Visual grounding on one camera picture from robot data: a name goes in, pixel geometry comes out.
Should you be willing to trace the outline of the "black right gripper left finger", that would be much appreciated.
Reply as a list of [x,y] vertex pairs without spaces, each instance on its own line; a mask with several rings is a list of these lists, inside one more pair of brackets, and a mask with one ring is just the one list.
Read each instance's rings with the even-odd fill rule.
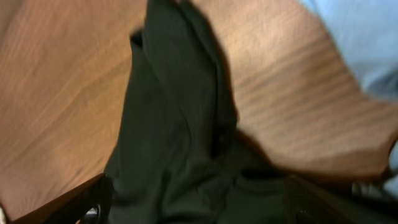
[[99,174],[33,212],[14,220],[13,224],[105,224],[112,197],[111,179],[106,174]]

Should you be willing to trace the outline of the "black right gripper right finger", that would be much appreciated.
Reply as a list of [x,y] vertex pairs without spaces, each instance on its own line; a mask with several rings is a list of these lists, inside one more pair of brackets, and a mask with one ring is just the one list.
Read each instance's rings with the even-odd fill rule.
[[289,223],[397,224],[397,202],[329,191],[297,176],[285,183]]

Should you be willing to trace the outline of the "black t-shirt with logo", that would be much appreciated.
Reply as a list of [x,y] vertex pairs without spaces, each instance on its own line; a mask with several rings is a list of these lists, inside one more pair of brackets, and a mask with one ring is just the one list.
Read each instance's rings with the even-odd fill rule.
[[149,1],[106,166],[110,223],[286,223],[284,179],[240,136],[222,54],[189,1]]

